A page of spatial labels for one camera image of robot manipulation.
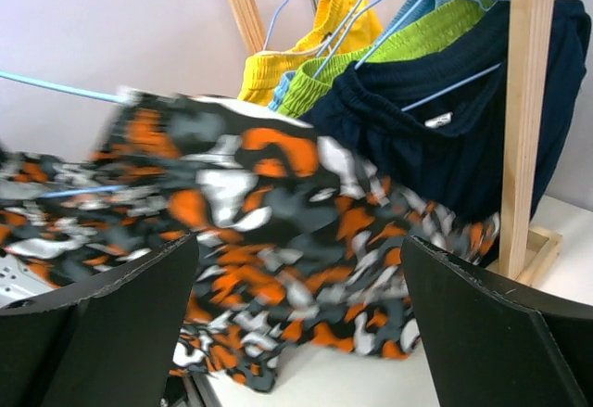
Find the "blue hanger of camouflage shorts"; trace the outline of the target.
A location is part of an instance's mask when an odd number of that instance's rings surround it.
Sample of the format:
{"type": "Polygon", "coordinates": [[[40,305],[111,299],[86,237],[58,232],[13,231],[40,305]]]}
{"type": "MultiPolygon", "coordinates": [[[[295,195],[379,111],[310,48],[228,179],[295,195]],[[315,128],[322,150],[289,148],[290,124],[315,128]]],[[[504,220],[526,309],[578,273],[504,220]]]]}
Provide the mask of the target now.
{"type": "MultiPolygon", "coordinates": [[[[74,95],[79,97],[84,97],[88,99],[93,99],[102,102],[108,102],[113,104],[126,104],[127,99],[121,95],[110,95],[100,92],[95,92],[91,90],[81,89],[77,87],[67,86],[64,84],[59,83],[51,83],[47,81],[42,81],[30,77],[25,77],[13,73],[9,73],[6,71],[1,71],[1,78],[15,82],[15,83],[22,83],[33,87],[43,88],[45,90],[50,90],[66,95],[74,95]]],[[[96,194],[102,192],[117,192],[124,189],[123,185],[101,185],[95,187],[87,187],[87,188],[71,188],[71,189],[63,189],[57,190],[53,192],[48,192],[45,194],[41,194],[40,198],[52,198],[52,197],[72,197],[78,196],[83,194],[96,194]]]]}

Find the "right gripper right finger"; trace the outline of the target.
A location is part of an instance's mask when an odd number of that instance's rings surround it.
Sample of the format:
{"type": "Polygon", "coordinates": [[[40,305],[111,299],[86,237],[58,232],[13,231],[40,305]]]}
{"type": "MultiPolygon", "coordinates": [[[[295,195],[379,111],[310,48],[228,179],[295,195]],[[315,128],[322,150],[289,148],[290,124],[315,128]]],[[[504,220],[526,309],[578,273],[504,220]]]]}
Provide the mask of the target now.
{"type": "Polygon", "coordinates": [[[591,405],[591,306],[414,236],[401,259],[440,405],[591,405]]]}

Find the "orange camouflage shorts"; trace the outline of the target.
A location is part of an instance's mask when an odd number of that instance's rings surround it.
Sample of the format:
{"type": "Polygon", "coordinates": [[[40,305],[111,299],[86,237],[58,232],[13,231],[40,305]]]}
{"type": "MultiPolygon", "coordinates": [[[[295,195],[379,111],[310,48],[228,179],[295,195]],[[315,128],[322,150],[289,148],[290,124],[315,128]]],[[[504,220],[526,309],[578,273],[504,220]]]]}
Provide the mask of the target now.
{"type": "Polygon", "coordinates": [[[388,360],[420,333],[408,235],[479,263],[499,216],[467,223],[312,126],[226,97],[126,97],[87,161],[3,151],[1,250],[44,286],[192,235],[199,248],[171,374],[270,392],[291,346],[388,360]]]}

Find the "yellow shorts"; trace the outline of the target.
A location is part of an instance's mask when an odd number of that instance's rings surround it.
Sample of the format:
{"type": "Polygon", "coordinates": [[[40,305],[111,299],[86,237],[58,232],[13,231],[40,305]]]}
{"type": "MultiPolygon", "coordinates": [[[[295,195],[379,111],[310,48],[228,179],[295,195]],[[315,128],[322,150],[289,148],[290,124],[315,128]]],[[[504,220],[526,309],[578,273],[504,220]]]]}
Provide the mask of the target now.
{"type": "MultiPolygon", "coordinates": [[[[286,51],[264,50],[246,59],[243,83],[238,99],[260,106],[272,101],[274,89],[283,74],[297,70],[313,59],[359,0],[320,0],[312,29],[286,51]]],[[[366,11],[353,24],[336,55],[350,53],[370,45],[383,31],[375,11],[366,11]]]]}

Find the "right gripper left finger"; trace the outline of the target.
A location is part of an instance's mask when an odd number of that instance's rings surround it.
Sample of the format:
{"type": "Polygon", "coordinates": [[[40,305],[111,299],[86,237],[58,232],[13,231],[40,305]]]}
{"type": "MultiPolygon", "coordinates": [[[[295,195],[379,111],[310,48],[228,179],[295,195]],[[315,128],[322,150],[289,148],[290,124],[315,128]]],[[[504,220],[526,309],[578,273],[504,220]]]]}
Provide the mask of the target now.
{"type": "Polygon", "coordinates": [[[198,259],[185,235],[2,309],[2,405],[159,405],[198,259]]]}

